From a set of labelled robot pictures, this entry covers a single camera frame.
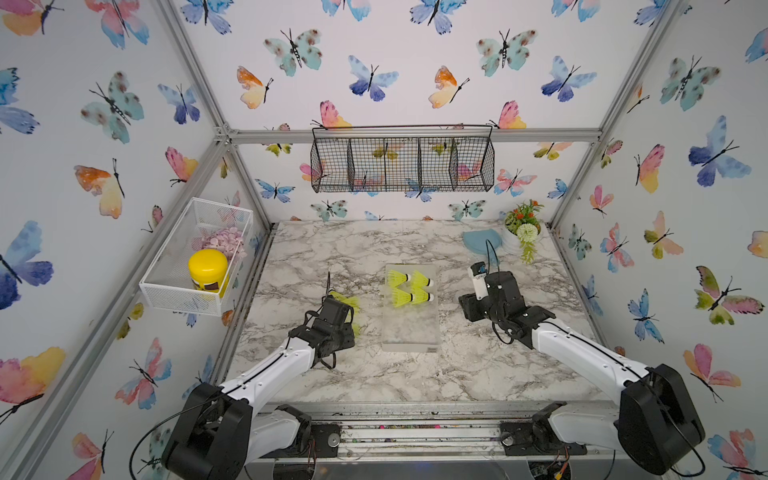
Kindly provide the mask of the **translucent plastic storage box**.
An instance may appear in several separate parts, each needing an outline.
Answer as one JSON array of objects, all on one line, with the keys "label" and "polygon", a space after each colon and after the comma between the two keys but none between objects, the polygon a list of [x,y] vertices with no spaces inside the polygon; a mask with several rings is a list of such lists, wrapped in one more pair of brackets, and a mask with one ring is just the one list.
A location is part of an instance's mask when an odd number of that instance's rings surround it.
[{"label": "translucent plastic storage box", "polygon": [[[433,280],[433,284],[424,289],[433,295],[433,300],[424,304],[409,303],[400,308],[392,304],[392,289],[387,285],[387,273],[390,269],[410,275],[418,270]],[[441,337],[439,327],[438,269],[427,264],[387,264],[385,266],[384,283],[381,288],[383,296],[382,314],[379,321],[380,341],[386,352],[402,353],[437,353],[440,349]],[[411,293],[413,288],[410,281],[398,288]]]}]

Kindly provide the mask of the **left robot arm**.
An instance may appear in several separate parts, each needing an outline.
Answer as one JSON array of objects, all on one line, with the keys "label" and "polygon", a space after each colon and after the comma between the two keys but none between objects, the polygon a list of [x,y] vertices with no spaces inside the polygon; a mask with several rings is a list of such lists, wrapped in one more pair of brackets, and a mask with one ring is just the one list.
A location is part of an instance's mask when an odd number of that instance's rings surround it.
[{"label": "left robot arm", "polygon": [[331,295],[291,329],[260,363],[221,385],[195,387],[181,410],[161,465],[181,479],[236,479],[246,465],[278,454],[317,458],[311,417],[287,404],[263,413],[291,381],[316,365],[332,370],[355,344],[354,308]]}]

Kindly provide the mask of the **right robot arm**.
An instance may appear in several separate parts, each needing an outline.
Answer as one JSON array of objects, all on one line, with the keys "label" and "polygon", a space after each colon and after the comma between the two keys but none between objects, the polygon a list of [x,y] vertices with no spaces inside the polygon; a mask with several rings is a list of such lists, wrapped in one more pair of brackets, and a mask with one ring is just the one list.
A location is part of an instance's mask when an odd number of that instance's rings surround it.
[{"label": "right robot arm", "polygon": [[460,297],[465,318],[488,320],[505,344],[519,342],[585,378],[609,397],[609,407],[553,402],[533,415],[527,444],[546,452],[571,444],[626,454],[664,475],[705,439],[704,426],[680,373],[647,366],[579,334],[540,306],[529,306],[509,271],[482,262],[468,269],[473,292]]}]

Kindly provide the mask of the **yellow shuttlecock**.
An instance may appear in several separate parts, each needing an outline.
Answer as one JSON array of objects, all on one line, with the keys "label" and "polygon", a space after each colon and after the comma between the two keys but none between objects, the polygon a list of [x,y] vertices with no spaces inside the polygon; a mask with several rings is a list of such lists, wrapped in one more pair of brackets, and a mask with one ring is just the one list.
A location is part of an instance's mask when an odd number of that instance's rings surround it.
[{"label": "yellow shuttlecock", "polygon": [[398,288],[410,281],[410,275],[398,270],[390,269],[387,273],[387,285],[390,288]]},{"label": "yellow shuttlecock", "polygon": [[410,284],[413,288],[426,289],[433,284],[433,280],[418,270],[411,274]]},{"label": "yellow shuttlecock", "polygon": [[392,289],[392,304],[394,308],[403,307],[413,301],[413,295],[399,288]]},{"label": "yellow shuttlecock", "polygon": [[433,295],[428,291],[413,287],[411,289],[411,303],[414,305],[424,304],[433,300]]},{"label": "yellow shuttlecock", "polygon": [[330,296],[340,303],[351,307],[355,311],[360,309],[360,299],[357,296],[347,297],[337,291],[331,291]]}]

